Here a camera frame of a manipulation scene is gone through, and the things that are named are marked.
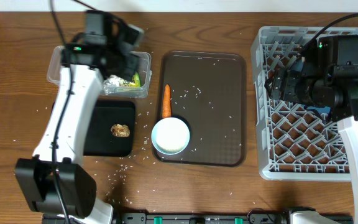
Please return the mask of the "brown shiitake mushroom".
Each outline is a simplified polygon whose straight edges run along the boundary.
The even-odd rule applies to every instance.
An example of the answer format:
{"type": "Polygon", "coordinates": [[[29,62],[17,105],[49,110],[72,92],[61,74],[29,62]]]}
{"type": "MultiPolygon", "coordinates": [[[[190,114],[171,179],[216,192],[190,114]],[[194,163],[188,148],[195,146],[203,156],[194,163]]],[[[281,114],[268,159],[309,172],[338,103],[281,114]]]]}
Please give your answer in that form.
{"type": "Polygon", "coordinates": [[[114,124],[111,126],[111,133],[118,138],[126,138],[130,136],[130,129],[126,124],[114,124]]]}

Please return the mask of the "foil snack wrapper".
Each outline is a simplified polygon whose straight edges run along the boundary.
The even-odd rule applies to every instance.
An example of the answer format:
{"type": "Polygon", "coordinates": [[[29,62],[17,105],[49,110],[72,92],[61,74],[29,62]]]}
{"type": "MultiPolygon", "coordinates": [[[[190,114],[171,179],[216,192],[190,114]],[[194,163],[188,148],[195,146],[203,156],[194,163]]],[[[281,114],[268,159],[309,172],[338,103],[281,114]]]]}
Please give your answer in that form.
{"type": "Polygon", "coordinates": [[[107,78],[104,83],[104,86],[113,86],[113,87],[131,87],[131,88],[140,88],[141,82],[140,82],[140,76],[137,72],[132,76],[130,81],[127,81],[123,78],[120,78],[116,75],[111,75],[109,78],[107,78]]]}

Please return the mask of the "dark blue plate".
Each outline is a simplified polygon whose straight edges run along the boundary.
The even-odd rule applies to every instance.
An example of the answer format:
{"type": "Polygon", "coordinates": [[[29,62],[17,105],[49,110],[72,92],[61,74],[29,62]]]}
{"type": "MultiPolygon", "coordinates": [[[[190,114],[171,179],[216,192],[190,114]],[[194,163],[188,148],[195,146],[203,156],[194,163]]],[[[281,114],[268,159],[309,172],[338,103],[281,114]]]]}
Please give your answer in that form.
{"type": "Polygon", "coordinates": [[[323,107],[323,108],[318,108],[318,107],[314,107],[314,106],[303,106],[304,110],[310,111],[313,114],[317,115],[322,115],[322,114],[329,114],[331,112],[330,107],[323,107]]]}

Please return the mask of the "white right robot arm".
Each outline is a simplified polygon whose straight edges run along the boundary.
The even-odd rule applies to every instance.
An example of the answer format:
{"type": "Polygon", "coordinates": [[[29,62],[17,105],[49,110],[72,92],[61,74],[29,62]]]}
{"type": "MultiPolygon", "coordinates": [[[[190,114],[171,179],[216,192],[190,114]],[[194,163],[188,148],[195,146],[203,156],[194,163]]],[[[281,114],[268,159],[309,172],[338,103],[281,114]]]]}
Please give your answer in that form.
{"type": "Polygon", "coordinates": [[[300,56],[301,69],[280,69],[265,89],[273,100],[330,109],[347,154],[358,223],[358,35],[315,35],[300,56]]]}

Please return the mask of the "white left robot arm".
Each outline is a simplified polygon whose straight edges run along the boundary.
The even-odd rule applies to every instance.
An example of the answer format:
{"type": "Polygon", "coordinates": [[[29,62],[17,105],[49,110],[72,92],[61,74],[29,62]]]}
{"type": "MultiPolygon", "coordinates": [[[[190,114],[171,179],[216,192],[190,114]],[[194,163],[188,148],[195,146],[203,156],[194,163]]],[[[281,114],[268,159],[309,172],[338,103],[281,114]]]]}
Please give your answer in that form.
{"type": "Polygon", "coordinates": [[[63,42],[60,83],[44,135],[14,175],[29,208],[66,223],[112,223],[114,209],[96,195],[83,168],[84,145],[96,101],[110,75],[130,80],[133,53],[144,32],[109,12],[88,10],[85,31],[63,42]]]}

